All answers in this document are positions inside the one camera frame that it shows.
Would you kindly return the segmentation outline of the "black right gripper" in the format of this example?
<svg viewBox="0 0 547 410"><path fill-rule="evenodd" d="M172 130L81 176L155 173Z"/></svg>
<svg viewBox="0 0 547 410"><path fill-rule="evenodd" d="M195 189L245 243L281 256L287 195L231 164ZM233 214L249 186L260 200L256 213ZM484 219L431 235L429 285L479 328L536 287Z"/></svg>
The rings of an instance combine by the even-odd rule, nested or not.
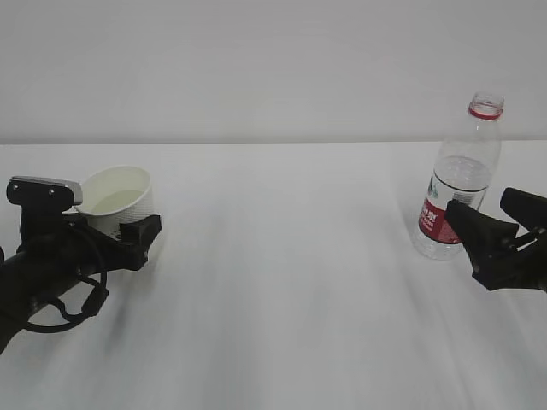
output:
<svg viewBox="0 0 547 410"><path fill-rule="evenodd" d="M444 218L460 239L471 262L472 277L489 291L546 291L546 198L508 187L500 208L519 226L450 200Z"/></svg>

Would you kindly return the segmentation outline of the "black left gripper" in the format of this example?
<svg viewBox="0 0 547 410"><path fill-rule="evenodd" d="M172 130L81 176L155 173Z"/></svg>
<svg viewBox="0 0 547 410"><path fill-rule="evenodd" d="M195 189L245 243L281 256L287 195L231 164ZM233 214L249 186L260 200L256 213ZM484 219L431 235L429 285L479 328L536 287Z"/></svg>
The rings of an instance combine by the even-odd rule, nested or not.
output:
<svg viewBox="0 0 547 410"><path fill-rule="evenodd" d="M162 230L161 217L152 214L119 228L118 237L111 237L91 227L83 214L24 213L21 244L12 257L12 297L60 296L94 274L140 270Z"/></svg>

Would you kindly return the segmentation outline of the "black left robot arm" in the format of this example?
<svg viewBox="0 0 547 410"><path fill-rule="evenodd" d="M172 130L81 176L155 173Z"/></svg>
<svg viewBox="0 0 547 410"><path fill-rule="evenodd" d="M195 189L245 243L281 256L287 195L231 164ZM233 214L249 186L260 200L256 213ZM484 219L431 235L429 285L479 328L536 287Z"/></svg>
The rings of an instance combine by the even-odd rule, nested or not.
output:
<svg viewBox="0 0 547 410"><path fill-rule="evenodd" d="M1 347L21 331L60 333L97 316L109 272L143 268L162 221L152 214L120 230L111 237L78 214L21 225L21 245L1 263Z"/></svg>

